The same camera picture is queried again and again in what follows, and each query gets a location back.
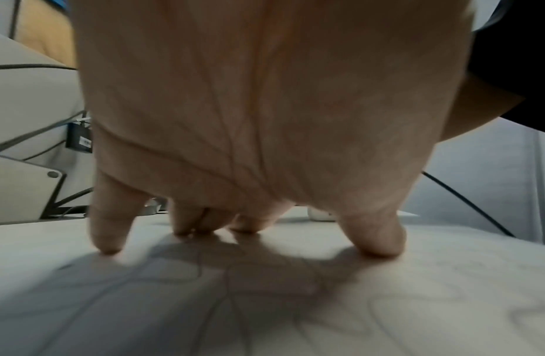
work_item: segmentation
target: finger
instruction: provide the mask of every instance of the finger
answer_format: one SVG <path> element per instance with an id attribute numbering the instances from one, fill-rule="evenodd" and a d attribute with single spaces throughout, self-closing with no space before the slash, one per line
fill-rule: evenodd
<path id="1" fill-rule="evenodd" d="M 405 230 L 397 212 L 380 218 L 375 214 L 337 217 L 337 222 L 352 243 L 362 252 L 395 257 L 405 249 Z"/>
<path id="2" fill-rule="evenodd" d="M 243 233 L 256 233 L 262 231 L 272 225 L 281 217 L 286 211 L 288 211 L 293 204 L 279 205 L 274 209 L 273 213 L 265 216 L 249 216 L 239 214 L 235 220 L 231 223 L 229 228 L 233 231 Z"/>
<path id="3" fill-rule="evenodd" d="M 206 209 L 202 219 L 198 222 L 194 230 L 199 233 L 216 231 L 232 222 L 235 215 L 235 213 L 226 210 Z"/>
<path id="4" fill-rule="evenodd" d="M 191 233 L 204 214 L 203 208 L 181 205 L 173 199 L 169 200 L 167 210 L 171 219 L 172 231 L 177 236 Z"/>
<path id="5" fill-rule="evenodd" d="M 97 170 L 89 208 L 89 228 L 92 243 L 98 250 L 107 255 L 121 251 L 133 220 L 148 199 L 148 194 Z"/>

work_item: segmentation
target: hand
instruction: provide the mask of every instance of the hand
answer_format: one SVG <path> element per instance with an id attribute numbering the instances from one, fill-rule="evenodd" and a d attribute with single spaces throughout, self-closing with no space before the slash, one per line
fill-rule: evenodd
<path id="1" fill-rule="evenodd" d="M 439 138 L 468 2 L 74 0 L 97 182 L 90 233 L 123 248 L 150 196 L 177 234 L 256 232 L 294 203 L 361 250 L 403 251 L 397 219 Z"/>

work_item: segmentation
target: palm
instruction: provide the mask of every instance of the palm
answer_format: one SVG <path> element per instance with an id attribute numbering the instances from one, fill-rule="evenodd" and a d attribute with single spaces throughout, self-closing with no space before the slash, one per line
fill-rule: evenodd
<path id="1" fill-rule="evenodd" d="M 96 2 L 73 14 L 102 251 L 122 247 L 152 195 L 171 200 L 177 233 L 257 231 L 300 203 L 368 252 L 402 250 L 396 211 L 439 136 L 469 21 L 380 34 L 361 2 L 136 1 L 124 14 Z M 420 43 L 404 40 L 412 28 Z M 442 53 L 446 35 L 459 40 Z"/>

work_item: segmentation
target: black fabric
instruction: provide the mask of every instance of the black fabric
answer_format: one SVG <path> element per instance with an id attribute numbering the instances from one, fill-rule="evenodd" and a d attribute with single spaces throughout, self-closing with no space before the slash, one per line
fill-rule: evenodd
<path id="1" fill-rule="evenodd" d="M 477 32 L 468 70 L 526 98 L 503 118 L 545 132 L 545 2 L 514 0 L 500 21 Z"/>

